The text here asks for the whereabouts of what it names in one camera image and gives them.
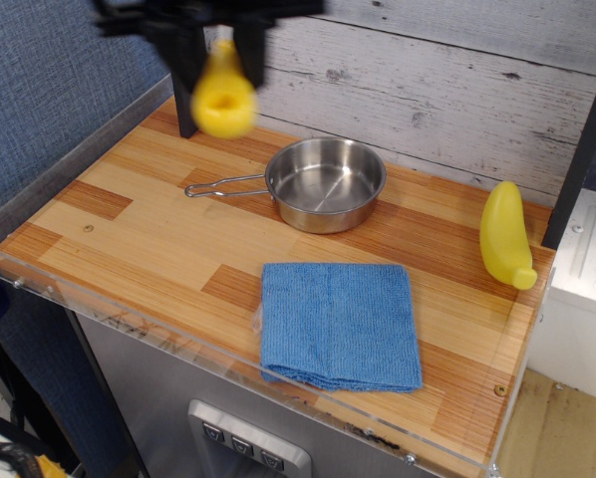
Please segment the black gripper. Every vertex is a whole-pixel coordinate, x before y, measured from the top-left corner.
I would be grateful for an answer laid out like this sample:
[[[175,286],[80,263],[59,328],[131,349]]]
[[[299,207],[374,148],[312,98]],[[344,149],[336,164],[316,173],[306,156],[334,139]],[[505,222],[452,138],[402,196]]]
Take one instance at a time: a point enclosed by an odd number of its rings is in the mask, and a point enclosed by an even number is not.
[[[246,79],[265,83],[267,32],[278,20],[320,15],[322,0],[94,1],[95,24],[106,37],[141,35],[155,46],[172,76],[192,93],[207,57],[205,27],[233,28]]]

